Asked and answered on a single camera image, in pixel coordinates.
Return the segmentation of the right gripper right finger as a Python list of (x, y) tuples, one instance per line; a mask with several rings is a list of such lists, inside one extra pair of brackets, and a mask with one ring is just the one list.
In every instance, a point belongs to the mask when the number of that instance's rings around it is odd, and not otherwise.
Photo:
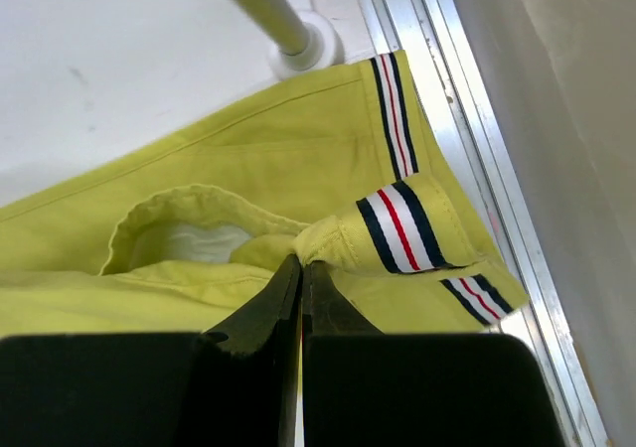
[(302, 397), (309, 446), (560, 446), (539, 365), (500, 334), (388, 335), (336, 288), (302, 280)]

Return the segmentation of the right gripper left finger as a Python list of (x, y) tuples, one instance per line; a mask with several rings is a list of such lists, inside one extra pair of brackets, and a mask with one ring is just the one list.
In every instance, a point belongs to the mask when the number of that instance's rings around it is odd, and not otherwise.
[(302, 269), (204, 332), (14, 336), (1, 343), (5, 446), (286, 446)]

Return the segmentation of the yellow trousers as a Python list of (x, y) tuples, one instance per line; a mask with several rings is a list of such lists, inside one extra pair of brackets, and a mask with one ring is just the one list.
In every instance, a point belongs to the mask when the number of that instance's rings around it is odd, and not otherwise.
[(304, 74), (1, 211), (1, 332), (205, 331), (283, 259), (385, 333), (481, 332), (527, 294), (403, 51)]

